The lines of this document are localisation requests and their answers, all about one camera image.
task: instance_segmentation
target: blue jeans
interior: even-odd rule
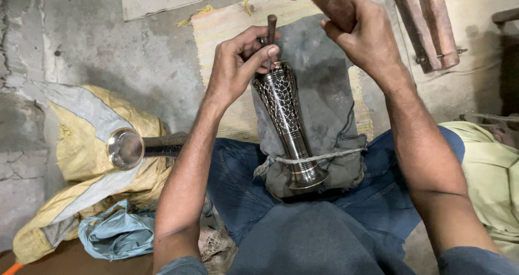
[[[463,141],[454,132],[439,128],[461,162]],[[402,244],[421,218],[400,172],[391,130],[374,139],[362,155],[367,169],[360,184],[320,201],[347,212],[385,248],[403,258]],[[272,197],[261,178],[254,178],[254,170],[265,159],[259,144],[217,138],[214,145],[207,193],[238,246],[270,209],[282,203]]]

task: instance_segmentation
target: dark blue shirt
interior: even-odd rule
[[[519,266],[477,247],[438,258],[441,275],[519,274]],[[207,274],[194,257],[165,265],[161,275]],[[240,245],[228,274],[415,274],[353,217],[328,202],[274,207]]]

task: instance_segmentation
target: man's right hand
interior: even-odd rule
[[[343,32],[331,21],[323,20],[321,27],[339,45],[346,56],[369,74],[383,92],[395,85],[395,74],[408,73],[391,29],[384,6],[370,0],[351,0],[355,7],[357,25],[351,34]]]

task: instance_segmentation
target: man's left hand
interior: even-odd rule
[[[269,59],[272,60],[271,68],[275,67],[279,47],[263,47],[257,40],[267,35],[266,26],[251,26],[233,39],[217,46],[213,71],[205,93],[206,100],[225,110],[245,92],[250,78],[256,71],[267,73]],[[280,38],[281,35],[276,32],[276,39]]]

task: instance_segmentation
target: metal vase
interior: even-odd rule
[[[143,158],[178,157],[187,134],[179,132],[159,137],[141,137],[132,128],[121,128],[107,140],[110,162],[123,171],[135,168]]]
[[[295,74],[285,61],[276,62],[275,65],[276,68],[270,73],[256,73],[251,80],[252,86],[265,105],[289,158],[299,160],[312,157],[301,122]],[[288,188],[292,190],[308,189],[328,178],[328,172],[323,171],[315,161],[288,166],[291,173]]]

